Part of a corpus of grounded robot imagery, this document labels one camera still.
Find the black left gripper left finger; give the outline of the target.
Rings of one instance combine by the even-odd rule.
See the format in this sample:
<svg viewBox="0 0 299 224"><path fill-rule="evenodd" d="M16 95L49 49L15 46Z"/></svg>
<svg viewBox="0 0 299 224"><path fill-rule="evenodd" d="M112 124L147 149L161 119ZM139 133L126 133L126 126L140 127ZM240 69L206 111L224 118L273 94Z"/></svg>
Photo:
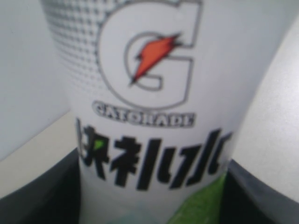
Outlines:
<svg viewBox="0 0 299 224"><path fill-rule="evenodd" d="M80 174L76 149L44 174L0 200L2 224L77 224Z"/></svg>

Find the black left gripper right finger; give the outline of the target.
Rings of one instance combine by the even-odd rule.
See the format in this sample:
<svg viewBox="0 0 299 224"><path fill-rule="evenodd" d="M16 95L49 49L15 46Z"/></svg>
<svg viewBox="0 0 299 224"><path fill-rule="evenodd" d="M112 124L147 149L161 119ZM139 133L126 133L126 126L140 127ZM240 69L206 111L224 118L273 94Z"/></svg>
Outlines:
<svg viewBox="0 0 299 224"><path fill-rule="evenodd" d="M263 183L236 161L228 167L221 224L297 224L299 203Z"/></svg>

